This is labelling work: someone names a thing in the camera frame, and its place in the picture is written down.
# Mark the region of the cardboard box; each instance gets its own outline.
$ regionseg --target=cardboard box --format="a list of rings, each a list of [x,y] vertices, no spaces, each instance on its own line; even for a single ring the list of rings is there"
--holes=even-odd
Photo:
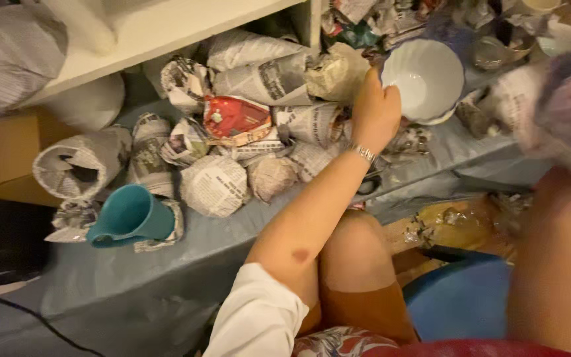
[[[35,157],[52,144],[80,134],[39,107],[0,120],[0,199],[58,207],[32,175]]]

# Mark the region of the wristwatch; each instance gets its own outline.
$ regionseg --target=wristwatch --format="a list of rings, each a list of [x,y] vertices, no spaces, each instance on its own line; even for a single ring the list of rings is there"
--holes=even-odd
[[[367,149],[366,147],[362,147],[351,140],[347,144],[346,151],[353,151],[356,152],[358,155],[362,156],[364,159],[369,161],[370,164],[373,164],[378,155],[371,152],[371,150]]]

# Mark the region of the bruise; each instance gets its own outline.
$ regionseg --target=bruise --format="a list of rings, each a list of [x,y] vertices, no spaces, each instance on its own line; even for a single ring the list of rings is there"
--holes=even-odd
[[[297,263],[304,263],[309,255],[310,253],[307,249],[297,249],[292,252],[292,257],[297,261]]]

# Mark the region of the leg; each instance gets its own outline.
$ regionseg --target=leg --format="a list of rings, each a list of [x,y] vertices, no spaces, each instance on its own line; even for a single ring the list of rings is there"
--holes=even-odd
[[[368,329],[399,344],[416,342],[384,237],[372,215],[345,212],[321,251],[324,322]]]

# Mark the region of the black cable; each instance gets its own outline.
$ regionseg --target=black cable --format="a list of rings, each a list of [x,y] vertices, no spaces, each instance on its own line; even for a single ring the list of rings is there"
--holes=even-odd
[[[21,306],[19,304],[15,304],[11,301],[5,300],[3,298],[0,297],[0,304],[2,305],[6,305],[9,307],[12,307],[13,309],[17,309],[23,312],[26,312],[30,315],[33,315],[39,322],[41,322],[48,330],[50,330],[54,335],[56,335],[58,338],[60,338],[61,340],[64,340],[65,342],[67,342],[67,344],[71,345],[72,347],[74,347],[75,349],[79,349],[81,351],[85,351],[85,352],[89,352],[91,354],[94,354],[95,356],[98,357],[105,357],[104,354],[97,352],[93,349],[90,348],[85,348],[81,345],[78,345],[76,342],[70,340],[69,338],[65,337],[63,334],[61,334],[57,329],[55,329],[40,313],[32,311],[30,309],[28,309],[27,307]]]

